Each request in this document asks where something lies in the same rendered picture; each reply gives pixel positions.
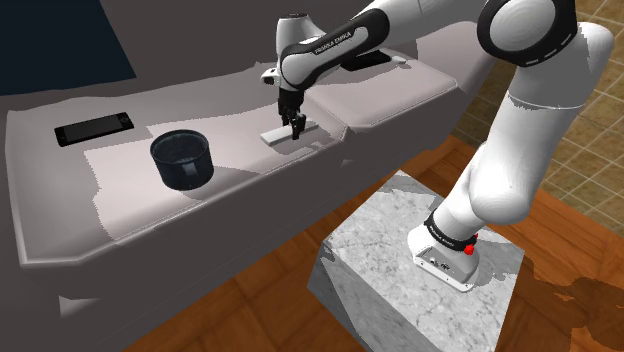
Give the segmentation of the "black mesh cup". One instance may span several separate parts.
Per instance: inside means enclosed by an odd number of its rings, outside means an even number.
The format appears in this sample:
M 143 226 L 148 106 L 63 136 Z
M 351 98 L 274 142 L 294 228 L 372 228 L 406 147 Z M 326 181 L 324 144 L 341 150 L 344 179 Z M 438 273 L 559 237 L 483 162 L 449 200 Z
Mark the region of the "black mesh cup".
M 209 142 L 198 131 L 166 132 L 151 143 L 150 155 L 163 183 L 173 190 L 199 188 L 214 175 Z

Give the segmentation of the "black flat object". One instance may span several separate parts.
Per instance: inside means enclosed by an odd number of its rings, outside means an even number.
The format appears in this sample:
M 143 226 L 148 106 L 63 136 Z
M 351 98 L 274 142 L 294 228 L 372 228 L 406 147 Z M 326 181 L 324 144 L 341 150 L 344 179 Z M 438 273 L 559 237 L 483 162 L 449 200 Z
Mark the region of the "black flat object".
M 349 72 L 354 72 L 368 67 L 384 64 L 390 62 L 391 60 L 391 56 L 381 50 L 376 50 L 343 62 L 341 67 Z

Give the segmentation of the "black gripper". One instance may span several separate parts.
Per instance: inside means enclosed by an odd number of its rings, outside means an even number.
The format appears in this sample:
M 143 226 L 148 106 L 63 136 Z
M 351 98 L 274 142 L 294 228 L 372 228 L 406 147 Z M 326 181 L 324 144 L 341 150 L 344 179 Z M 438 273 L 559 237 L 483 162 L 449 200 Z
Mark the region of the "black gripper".
M 300 113 L 303 102 L 303 91 L 291 91 L 284 88 L 278 90 L 278 113 L 281 115 L 284 126 L 291 125 L 293 140 L 297 140 L 306 127 L 307 117 Z

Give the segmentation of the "grey sofa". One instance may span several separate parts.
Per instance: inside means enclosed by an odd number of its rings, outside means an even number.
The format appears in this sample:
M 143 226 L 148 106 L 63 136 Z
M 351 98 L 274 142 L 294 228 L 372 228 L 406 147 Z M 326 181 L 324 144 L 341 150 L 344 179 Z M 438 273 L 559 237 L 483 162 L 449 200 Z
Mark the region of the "grey sofa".
M 493 59 L 474 22 L 395 48 L 406 63 L 311 89 L 318 128 L 267 146 L 261 83 L 281 15 L 323 28 L 366 0 L 94 0 L 136 76 L 11 96 L 0 181 L 0 351 L 123 352 L 144 334 L 450 133 Z M 60 147 L 54 129 L 126 112 L 134 128 Z M 178 191 L 151 143 L 198 131 L 214 175 Z

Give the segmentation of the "white flat remote control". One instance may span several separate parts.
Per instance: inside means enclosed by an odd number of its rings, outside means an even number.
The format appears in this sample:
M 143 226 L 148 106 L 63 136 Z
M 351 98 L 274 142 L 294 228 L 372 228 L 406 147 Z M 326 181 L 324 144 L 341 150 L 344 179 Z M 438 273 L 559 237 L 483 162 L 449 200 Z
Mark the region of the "white flat remote control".
M 314 120 L 307 120 L 305 122 L 304 129 L 299 133 L 299 135 L 302 136 L 304 133 L 312 131 L 316 128 L 318 128 L 317 122 L 315 122 Z M 264 132 L 260 135 L 260 139 L 267 146 L 274 146 L 283 141 L 291 140 L 292 135 L 293 135 L 293 126 L 288 125 L 288 126 L 282 126 L 282 127 L 273 129 L 271 131 Z

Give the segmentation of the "black phone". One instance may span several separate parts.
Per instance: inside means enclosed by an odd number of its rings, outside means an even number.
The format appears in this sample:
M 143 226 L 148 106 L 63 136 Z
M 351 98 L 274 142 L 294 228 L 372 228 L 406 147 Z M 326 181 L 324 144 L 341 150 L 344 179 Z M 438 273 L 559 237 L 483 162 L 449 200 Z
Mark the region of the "black phone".
M 126 112 L 102 116 L 56 127 L 54 133 L 60 147 L 85 142 L 134 128 Z

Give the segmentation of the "grey marble robot stand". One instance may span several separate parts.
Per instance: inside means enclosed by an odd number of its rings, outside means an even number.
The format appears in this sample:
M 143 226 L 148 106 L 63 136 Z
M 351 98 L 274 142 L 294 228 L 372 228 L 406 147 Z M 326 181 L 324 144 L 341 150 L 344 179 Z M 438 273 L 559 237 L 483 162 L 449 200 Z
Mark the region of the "grey marble robot stand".
M 399 171 L 320 245 L 308 288 L 367 352 L 495 351 L 524 252 L 483 228 L 473 288 L 427 273 L 407 235 L 441 201 Z

